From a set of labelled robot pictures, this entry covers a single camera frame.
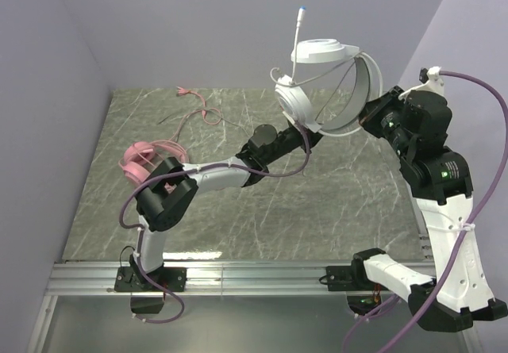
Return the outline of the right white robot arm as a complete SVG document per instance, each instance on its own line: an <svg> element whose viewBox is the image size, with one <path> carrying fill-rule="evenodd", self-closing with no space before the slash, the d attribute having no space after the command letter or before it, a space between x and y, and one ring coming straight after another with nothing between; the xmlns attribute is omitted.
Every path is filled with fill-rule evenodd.
<svg viewBox="0 0 508 353"><path fill-rule="evenodd" d="M506 317L481 266L472 215L472 181L465 158L446 147L452 111L442 94L394 86L368 102L362 128L386 140L423 216L435 276L419 274L372 248L353 256L356 286L379 284L407 302L418 325L430 332L460 332L476 321Z"/></svg>

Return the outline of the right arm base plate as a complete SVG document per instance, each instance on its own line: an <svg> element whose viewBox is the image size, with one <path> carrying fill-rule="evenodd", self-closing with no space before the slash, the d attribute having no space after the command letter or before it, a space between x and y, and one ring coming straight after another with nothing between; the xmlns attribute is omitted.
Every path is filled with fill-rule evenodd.
<svg viewBox="0 0 508 353"><path fill-rule="evenodd" d="M353 278L350 266L327 266L325 274L318 282L327 287L329 292L346 292L372 290L373 285L360 282Z"/></svg>

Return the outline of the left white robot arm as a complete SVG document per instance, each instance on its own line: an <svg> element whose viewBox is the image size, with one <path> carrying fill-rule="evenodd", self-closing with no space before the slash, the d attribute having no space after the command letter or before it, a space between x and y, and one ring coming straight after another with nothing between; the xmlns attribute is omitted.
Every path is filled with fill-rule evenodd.
<svg viewBox="0 0 508 353"><path fill-rule="evenodd" d="M322 134L290 126L278 131L272 125L260 125L241 150L232 158L203 166L179 163L167 158L148 177L150 184L135 196L137 212L144 231L129 259L137 277L153 281L162 271L166 232L183 218L199 194L212 190L243 188L272 177L268 166L293 150L301 148L306 156L321 140Z"/></svg>

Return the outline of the white headset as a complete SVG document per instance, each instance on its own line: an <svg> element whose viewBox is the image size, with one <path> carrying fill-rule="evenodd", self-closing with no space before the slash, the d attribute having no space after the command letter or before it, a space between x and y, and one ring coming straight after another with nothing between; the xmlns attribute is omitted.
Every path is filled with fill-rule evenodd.
<svg viewBox="0 0 508 353"><path fill-rule="evenodd" d="M379 65L361 47L336 38L302 39L306 7L294 21L290 65L273 67L275 100L292 126L341 138L360 131L360 112L383 92Z"/></svg>

